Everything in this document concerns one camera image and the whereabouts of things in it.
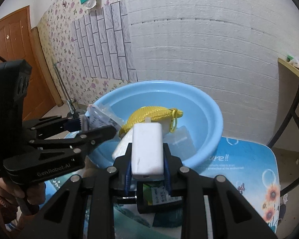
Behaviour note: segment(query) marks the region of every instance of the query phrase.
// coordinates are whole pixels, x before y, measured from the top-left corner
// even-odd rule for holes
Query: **white brick wall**
[[[138,80],[194,85],[220,106],[225,136],[270,140],[283,96],[277,58],[299,56],[291,0],[126,2]]]

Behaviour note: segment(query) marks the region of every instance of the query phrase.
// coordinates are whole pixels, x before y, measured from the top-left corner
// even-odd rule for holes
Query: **gray brick wallpaper panel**
[[[91,10],[71,29],[83,77],[137,81],[124,0]]]

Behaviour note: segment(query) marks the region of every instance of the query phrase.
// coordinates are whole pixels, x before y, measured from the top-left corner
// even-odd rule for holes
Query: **brown door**
[[[33,54],[29,6],[12,12],[0,20],[0,56],[7,61],[25,59],[32,66],[28,93],[23,106],[23,120],[40,118],[55,106]]]

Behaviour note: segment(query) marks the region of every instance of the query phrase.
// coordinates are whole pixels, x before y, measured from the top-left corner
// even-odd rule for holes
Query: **white power adapter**
[[[141,181],[164,179],[163,135],[160,123],[133,126],[132,177]]]

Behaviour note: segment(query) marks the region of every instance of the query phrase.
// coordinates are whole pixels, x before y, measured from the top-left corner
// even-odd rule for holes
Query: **floor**
[[[44,116],[48,117],[54,115],[62,115],[62,117],[66,117],[68,112],[69,108],[66,104],[64,104],[61,107],[53,107]],[[68,132],[65,131],[56,136],[50,137],[50,139],[64,138],[67,134]],[[291,152],[278,148],[273,148],[273,152],[276,155],[280,185],[283,189],[297,177],[299,177],[299,152]],[[279,239],[283,239],[287,235],[289,235],[299,222],[299,186],[288,193],[287,199],[287,211],[283,221],[278,226],[276,233]]]

